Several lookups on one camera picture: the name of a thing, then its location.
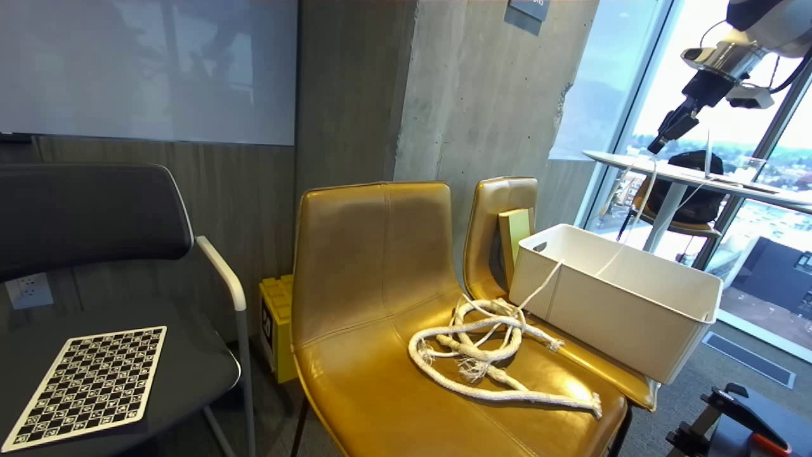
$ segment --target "table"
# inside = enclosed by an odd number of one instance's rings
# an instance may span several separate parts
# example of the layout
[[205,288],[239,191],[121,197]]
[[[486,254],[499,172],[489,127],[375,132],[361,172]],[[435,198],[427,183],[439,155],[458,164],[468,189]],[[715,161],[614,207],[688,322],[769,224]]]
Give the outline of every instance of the table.
[[641,247],[645,252],[658,249],[663,233],[666,231],[669,222],[675,218],[675,214],[679,208],[679,202],[683,202],[688,186],[701,186],[702,191],[724,191],[730,197],[756,198],[756,202],[764,202],[772,207],[812,214],[812,197],[810,193],[788,193],[788,191],[779,191],[779,189],[769,189],[769,186],[758,186],[758,183],[741,183],[729,175],[675,167],[655,155],[614,155],[614,153],[593,153],[593,151],[586,151],[583,155],[600,164],[600,165],[609,165],[609,167],[635,171],[635,172],[658,175],[663,181],[669,181],[669,189],[663,198],[663,207],[658,210],[652,231]]

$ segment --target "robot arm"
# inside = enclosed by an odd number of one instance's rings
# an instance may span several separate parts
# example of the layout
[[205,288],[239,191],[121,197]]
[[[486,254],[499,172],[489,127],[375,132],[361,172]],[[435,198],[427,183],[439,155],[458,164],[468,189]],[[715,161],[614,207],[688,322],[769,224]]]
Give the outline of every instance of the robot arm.
[[764,86],[750,86],[748,71],[767,56],[812,56],[812,2],[810,0],[730,0],[725,20],[735,28],[712,48],[688,48],[683,61],[697,73],[683,89],[684,103],[666,113],[650,153],[697,124],[702,106],[729,98],[734,106],[769,106]]

